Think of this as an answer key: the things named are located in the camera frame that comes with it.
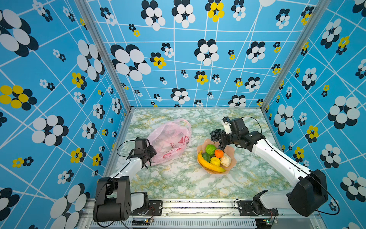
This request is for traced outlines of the pink scalloped plastic plate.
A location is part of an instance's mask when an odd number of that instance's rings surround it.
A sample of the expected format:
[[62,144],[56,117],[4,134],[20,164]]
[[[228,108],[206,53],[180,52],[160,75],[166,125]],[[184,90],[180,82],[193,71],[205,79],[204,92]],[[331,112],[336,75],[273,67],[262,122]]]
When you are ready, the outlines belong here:
[[219,143],[206,139],[197,147],[197,162],[209,174],[226,175],[237,164],[234,148],[219,149]]

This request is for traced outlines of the black fake grapes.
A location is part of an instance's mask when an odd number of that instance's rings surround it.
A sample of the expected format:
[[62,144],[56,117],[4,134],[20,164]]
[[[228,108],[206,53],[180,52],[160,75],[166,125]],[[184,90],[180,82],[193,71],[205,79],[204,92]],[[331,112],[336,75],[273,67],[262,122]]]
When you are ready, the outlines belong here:
[[218,149],[224,150],[226,146],[222,143],[222,133],[225,134],[225,131],[216,129],[210,133],[210,136],[211,141],[219,143]]

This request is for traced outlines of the orange fake carrot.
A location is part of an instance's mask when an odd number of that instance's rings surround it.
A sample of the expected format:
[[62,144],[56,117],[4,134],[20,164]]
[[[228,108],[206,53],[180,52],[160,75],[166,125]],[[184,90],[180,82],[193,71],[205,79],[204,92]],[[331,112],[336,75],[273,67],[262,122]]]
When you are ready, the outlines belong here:
[[220,149],[216,149],[215,152],[214,152],[214,155],[217,158],[222,158],[224,156],[224,154],[225,153],[222,150],[220,150]]

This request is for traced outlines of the pink plastic bag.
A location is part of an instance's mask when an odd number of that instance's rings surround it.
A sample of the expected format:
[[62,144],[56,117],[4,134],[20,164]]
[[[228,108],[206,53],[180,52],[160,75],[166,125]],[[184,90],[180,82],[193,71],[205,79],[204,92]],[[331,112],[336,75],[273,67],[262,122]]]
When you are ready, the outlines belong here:
[[178,158],[187,149],[191,138],[191,124],[185,119],[179,118],[160,125],[147,137],[156,151],[152,165]]

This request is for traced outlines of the green fake lime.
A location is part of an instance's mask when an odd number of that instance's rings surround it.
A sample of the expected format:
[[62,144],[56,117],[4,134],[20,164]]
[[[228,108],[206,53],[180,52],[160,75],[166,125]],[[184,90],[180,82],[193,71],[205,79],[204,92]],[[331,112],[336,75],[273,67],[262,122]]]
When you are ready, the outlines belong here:
[[215,151],[217,150],[217,147],[215,146],[215,145],[213,145],[213,144],[208,144],[207,146],[206,146],[206,148],[205,148],[205,152],[209,155],[209,156],[211,156],[211,157],[213,157],[214,156],[214,154],[215,154]]

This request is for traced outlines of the yellow fake lemon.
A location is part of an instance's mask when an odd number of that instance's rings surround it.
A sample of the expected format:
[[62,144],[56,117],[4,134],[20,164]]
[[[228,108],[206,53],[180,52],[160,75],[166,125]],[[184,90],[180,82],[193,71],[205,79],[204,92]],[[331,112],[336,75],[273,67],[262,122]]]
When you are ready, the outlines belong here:
[[221,165],[221,161],[220,161],[220,159],[219,158],[217,158],[217,157],[212,157],[212,158],[210,158],[210,163],[212,164],[212,165],[215,165],[215,166],[220,166]]

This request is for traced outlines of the dark fake avocado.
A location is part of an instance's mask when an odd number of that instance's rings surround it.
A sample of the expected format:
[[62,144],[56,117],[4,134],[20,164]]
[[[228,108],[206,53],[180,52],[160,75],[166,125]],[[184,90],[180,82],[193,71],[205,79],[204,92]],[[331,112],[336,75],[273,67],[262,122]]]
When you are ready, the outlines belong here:
[[202,157],[205,161],[207,161],[208,163],[210,163],[211,161],[211,156],[208,153],[203,153]]

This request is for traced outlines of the yellow fake banana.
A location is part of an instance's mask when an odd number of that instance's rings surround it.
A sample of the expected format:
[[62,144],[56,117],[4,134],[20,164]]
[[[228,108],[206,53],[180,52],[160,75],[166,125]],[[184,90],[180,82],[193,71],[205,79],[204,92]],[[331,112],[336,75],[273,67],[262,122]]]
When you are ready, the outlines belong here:
[[214,172],[217,172],[217,173],[224,173],[226,172],[226,170],[220,166],[216,166],[216,165],[213,165],[209,162],[207,162],[203,156],[202,156],[202,151],[200,151],[198,154],[197,154],[197,160],[199,162],[199,164],[201,166],[203,166],[204,168],[208,169],[208,170],[211,170],[211,171],[214,171]]

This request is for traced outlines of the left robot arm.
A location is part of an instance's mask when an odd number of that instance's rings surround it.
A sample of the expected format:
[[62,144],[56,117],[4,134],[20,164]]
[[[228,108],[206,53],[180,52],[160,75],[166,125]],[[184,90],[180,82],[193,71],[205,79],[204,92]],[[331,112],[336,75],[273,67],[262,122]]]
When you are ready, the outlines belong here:
[[152,165],[156,150],[146,138],[136,138],[135,147],[117,172],[98,180],[93,206],[93,220],[101,222],[126,221],[133,211],[146,213],[149,198],[146,192],[131,192],[131,181],[143,168]]

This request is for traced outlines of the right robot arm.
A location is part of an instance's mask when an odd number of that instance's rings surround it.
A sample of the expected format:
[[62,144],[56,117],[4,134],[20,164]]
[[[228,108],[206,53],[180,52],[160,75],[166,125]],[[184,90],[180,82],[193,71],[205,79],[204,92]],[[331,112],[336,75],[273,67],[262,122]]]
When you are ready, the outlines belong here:
[[312,171],[292,160],[268,142],[261,132],[250,132],[243,118],[224,117],[223,126],[222,146],[235,145],[261,157],[292,187],[282,191],[264,190],[256,194],[252,201],[255,214],[263,215],[272,209],[293,209],[301,216],[308,217],[328,201],[327,179],[323,172]]

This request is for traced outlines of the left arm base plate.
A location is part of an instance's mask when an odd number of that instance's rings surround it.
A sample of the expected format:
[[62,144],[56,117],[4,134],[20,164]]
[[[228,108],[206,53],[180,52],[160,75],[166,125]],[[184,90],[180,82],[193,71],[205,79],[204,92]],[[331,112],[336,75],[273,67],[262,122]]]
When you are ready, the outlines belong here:
[[147,206],[135,209],[130,213],[131,216],[161,216],[163,210],[162,200],[150,200]]

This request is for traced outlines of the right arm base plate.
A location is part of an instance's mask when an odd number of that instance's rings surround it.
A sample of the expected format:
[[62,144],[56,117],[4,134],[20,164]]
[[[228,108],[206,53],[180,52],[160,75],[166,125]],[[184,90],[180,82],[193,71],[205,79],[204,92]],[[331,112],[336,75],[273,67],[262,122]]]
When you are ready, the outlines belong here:
[[240,216],[274,217],[278,216],[277,209],[265,209],[253,200],[235,200],[234,207],[239,211]]

